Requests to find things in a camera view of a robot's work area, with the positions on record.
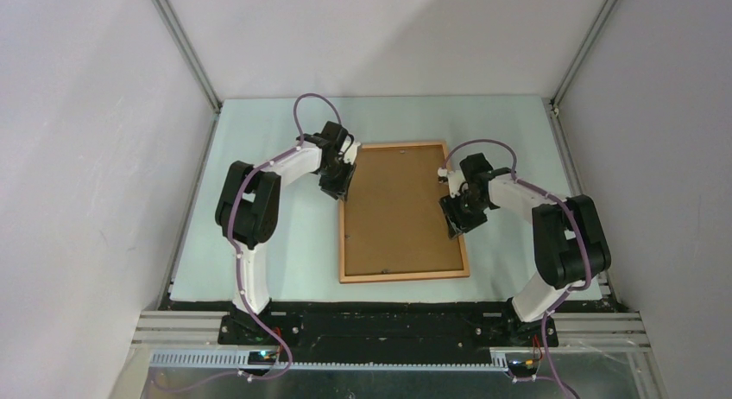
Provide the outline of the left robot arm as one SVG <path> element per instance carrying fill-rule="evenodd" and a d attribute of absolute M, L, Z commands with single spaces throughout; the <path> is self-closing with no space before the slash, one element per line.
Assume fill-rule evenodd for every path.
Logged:
<path fill-rule="evenodd" d="M 281 192 L 314 174 L 319 189 L 346 201 L 361 143 L 342 125 L 327 122 L 320 132 L 304 134 L 293 147 L 258 165 L 235 161 L 224 180 L 215 221 L 235 252 L 232 303 L 245 313 L 239 332 L 252 344 L 269 340 L 273 321 L 264 308 L 271 297 L 267 284 L 267 243 L 278 225 Z"/>

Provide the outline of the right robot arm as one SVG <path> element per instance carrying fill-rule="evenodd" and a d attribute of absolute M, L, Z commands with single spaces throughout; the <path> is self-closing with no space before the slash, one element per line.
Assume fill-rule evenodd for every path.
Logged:
<path fill-rule="evenodd" d="M 439 201 L 449 238 L 485 224 L 496 209 L 515 213 L 532 227 L 536 272 L 509 301 L 514 314 L 503 320 L 502 334 L 510 344 L 526 344 L 537 332 L 535 321 L 609 268 L 609 246 L 589 196 L 549 193 L 512 168 L 493 168 L 482 154 L 465 157 L 457 170 L 441 167 L 437 176 L 449 190 Z"/>

